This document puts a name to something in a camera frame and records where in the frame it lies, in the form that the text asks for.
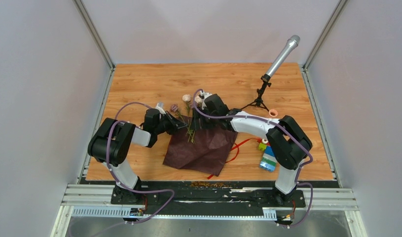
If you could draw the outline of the mauve rose with stem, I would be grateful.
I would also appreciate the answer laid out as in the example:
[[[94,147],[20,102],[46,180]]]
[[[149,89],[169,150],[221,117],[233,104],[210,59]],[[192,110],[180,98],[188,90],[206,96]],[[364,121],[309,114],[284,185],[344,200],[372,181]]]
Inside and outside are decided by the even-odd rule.
[[[179,108],[179,106],[177,104],[172,104],[170,107],[170,110],[173,113],[175,113],[180,120],[182,120],[188,124],[188,117],[183,115],[183,113],[181,112],[181,109]]]

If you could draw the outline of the cream rose with stem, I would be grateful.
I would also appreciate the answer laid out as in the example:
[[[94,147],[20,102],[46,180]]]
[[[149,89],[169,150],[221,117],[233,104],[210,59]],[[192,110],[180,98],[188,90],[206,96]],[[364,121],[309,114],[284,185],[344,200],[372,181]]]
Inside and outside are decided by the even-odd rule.
[[[182,100],[185,103],[186,116],[188,117],[188,126],[187,126],[188,141],[191,142],[191,143],[195,143],[195,141],[194,141],[194,130],[191,128],[192,120],[189,117],[191,115],[191,111],[192,111],[191,96],[189,94],[185,94],[185,95],[182,96]]]

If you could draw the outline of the maroon flower bouquet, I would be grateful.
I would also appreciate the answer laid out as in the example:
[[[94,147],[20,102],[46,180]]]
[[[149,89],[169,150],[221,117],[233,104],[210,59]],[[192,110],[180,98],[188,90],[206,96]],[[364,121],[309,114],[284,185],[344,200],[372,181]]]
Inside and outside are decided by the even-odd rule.
[[[219,176],[238,133],[215,126],[195,131],[194,142],[190,142],[186,132],[182,128],[171,136],[163,164]]]

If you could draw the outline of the red ribbon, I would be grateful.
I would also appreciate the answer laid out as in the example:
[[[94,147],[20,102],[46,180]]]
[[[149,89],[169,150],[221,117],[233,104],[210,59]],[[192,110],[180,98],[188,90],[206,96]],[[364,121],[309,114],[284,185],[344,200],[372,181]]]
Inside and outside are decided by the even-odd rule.
[[[261,172],[259,163],[263,151],[259,150],[260,139],[250,137],[238,139],[230,150],[223,169],[218,176],[209,174],[206,180],[254,180]]]

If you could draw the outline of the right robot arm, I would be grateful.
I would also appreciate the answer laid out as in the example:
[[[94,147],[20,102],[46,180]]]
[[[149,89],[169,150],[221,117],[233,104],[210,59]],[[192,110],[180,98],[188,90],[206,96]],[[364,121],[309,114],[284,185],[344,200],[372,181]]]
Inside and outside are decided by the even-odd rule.
[[[281,119],[251,115],[240,109],[229,109],[217,94],[198,89],[194,96],[202,100],[201,107],[194,109],[206,121],[221,128],[247,133],[266,139],[279,164],[279,173],[274,184],[273,199],[279,206],[286,206],[293,199],[297,180],[303,166],[312,162],[311,140],[291,116]]]

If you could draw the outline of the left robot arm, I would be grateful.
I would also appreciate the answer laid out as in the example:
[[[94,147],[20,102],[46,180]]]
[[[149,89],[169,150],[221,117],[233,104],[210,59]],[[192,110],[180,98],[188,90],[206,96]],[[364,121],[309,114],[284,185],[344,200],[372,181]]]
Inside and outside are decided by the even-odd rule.
[[[151,148],[159,134],[174,134],[187,123],[169,112],[147,109],[141,126],[114,118],[107,118],[91,138],[87,153],[102,163],[114,177],[112,204],[136,204],[144,195],[140,177],[127,161],[131,145]]]

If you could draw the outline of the pink ribbed vase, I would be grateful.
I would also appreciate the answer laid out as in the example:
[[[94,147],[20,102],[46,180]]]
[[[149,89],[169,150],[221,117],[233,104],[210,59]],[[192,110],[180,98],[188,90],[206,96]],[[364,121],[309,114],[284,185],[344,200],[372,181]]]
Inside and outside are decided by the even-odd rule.
[[[276,118],[278,116],[278,111],[275,110],[275,109],[270,109],[268,111],[268,113],[269,113],[269,116],[272,117],[272,118]]]

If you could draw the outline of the black tripod stand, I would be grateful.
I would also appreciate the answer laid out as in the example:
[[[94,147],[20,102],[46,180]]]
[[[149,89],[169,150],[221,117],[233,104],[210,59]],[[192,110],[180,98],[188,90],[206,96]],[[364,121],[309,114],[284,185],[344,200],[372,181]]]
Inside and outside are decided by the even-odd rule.
[[[271,77],[268,74],[264,74],[261,77],[261,80],[262,80],[263,83],[262,83],[261,88],[256,90],[257,98],[253,102],[251,102],[251,103],[247,104],[246,106],[242,107],[241,110],[244,110],[245,108],[247,108],[249,106],[252,106],[252,107],[257,107],[257,108],[261,108],[261,109],[265,109],[266,111],[269,111],[267,106],[264,104],[264,101],[263,101],[262,97],[263,97],[263,94],[264,94],[266,88],[271,86],[271,83],[269,82],[270,78]]]

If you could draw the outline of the colourful toy block stack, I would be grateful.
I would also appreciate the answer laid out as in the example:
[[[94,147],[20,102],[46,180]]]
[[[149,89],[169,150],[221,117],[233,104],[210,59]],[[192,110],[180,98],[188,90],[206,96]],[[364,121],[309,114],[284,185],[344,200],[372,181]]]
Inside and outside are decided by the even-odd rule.
[[[263,152],[259,167],[269,172],[274,172],[277,166],[277,160],[268,141],[258,139],[258,149]]]

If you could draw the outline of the silver microphone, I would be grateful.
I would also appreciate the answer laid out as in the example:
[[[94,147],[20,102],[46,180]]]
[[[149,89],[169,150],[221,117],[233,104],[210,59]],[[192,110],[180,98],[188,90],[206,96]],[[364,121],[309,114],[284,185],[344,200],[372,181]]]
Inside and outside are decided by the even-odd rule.
[[[284,61],[290,55],[290,53],[298,47],[299,43],[300,37],[298,35],[293,35],[287,40],[286,45],[284,46],[282,51],[278,54],[276,59],[271,64],[270,68],[263,75],[265,81],[269,81],[270,78],[273,77],[273,75],[276,73],[282,63],[284,63]]]

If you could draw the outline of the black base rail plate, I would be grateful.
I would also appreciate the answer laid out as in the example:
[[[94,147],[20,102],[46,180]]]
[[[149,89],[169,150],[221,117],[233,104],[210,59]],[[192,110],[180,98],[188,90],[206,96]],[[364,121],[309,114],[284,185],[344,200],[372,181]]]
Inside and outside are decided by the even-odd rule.
[[[114,187],[110,202],[142,205],[153,214],[163,204],[161,215],[259,216],[264,207],[291,212],[306,206],[301,190],[288,199],[276,196],[273,181],[142,181],[134,194]]]

